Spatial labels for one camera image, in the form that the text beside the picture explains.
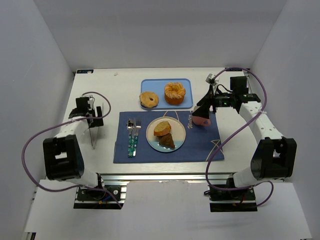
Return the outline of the sliced toast bread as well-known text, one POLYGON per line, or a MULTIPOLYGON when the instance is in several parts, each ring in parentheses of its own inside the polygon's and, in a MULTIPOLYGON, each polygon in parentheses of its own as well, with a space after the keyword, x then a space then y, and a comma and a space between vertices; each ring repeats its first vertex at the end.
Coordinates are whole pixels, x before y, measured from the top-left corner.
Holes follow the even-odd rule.
POLYGON ((155 126, 153 135, 156 137, 165 136, 171 132, 171 129, 172 127, 168 121, 161 121, 155 126))

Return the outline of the brown croissant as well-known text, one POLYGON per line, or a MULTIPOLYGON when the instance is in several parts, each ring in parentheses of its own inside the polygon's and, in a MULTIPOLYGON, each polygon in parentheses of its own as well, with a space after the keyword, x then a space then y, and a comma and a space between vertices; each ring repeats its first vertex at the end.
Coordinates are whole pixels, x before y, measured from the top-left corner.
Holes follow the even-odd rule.
POLYGON ((160 146, 163 146, 169 149, 175 149, 176 147, 171 133, 167 133, 165 135, 158 135, 157 139, 160 146))

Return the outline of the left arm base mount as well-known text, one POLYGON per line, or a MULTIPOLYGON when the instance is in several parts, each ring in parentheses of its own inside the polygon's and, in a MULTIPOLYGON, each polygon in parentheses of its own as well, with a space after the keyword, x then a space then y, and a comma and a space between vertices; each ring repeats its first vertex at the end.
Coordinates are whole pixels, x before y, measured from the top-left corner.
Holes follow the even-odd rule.
POLYGON ((82 210, 120 210, 126 199, 128 181, 112 175, 101 176, 102 186, 108 192, 79 187, 76 190, 73 208, 82 210))

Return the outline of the metal tongs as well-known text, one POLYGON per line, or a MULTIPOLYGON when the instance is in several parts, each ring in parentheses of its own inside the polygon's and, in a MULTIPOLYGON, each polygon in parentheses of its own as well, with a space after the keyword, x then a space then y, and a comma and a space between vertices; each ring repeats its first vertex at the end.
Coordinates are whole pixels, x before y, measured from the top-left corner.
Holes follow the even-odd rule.
MULTIPOLYGON (((93 106, 89 116, 102 117, 103 111, 104 111, 104 105, 96 106, 96 107, 93 106)), ((102 118, 88 120, 88 130, 89 130, 91 146, 93 150, 96 148, 96 145, 97 145, 99 130, 103 126, 104 126, 104 120, 102 118)))

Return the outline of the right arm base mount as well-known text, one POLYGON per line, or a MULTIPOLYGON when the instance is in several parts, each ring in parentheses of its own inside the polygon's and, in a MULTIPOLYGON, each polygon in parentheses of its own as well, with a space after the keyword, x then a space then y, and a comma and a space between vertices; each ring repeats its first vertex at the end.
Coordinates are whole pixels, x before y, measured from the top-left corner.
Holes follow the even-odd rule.
POLYGON ((224 179, 213 178, 211 174, 206 180, 215 186, 208 184, 208 190, 203 194, 209 197, 211 213, 237 213, 257 212, 256 195, 253 188, 230 190, 235 188, 233 174, 224 179))

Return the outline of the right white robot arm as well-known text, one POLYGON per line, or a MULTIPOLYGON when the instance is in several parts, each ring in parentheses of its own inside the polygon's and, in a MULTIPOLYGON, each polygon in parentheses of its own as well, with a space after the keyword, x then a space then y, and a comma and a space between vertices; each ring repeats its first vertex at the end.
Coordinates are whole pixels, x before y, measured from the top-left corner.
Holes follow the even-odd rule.
POLYGON ((196 104, 191 114, 195 125, 210 125, 210 113, 217 108, 233 108, 245 120, 257 142, 249 167, 229 176, 227 189, 245 189, 266 180, 292 176, 297 152, 293 138, 285 137, 271 122, 260 98, 249 93, 244 76, 230 78, 230 90, 221 92, 219 80, 209 74, 206 78, 208 92, 196 104))

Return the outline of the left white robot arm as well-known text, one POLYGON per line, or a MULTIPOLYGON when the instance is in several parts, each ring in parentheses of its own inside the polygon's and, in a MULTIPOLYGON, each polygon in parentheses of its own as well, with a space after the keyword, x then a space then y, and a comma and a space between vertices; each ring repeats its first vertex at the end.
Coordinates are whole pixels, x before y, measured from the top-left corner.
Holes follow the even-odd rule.
POLYGON ((103 187, 101 176, 85 168, 79 140, 88 131, 91 146, 95 146, 95 139, 91 133, 104 125, 102 107, 94 107, 94 99, 82 96, 75 99, 74 108, 68 123, 60 128, 57 135, 43 141, 43 154, 45 172, 49 180, 66 181, 75 185, 101 189, 103 187))

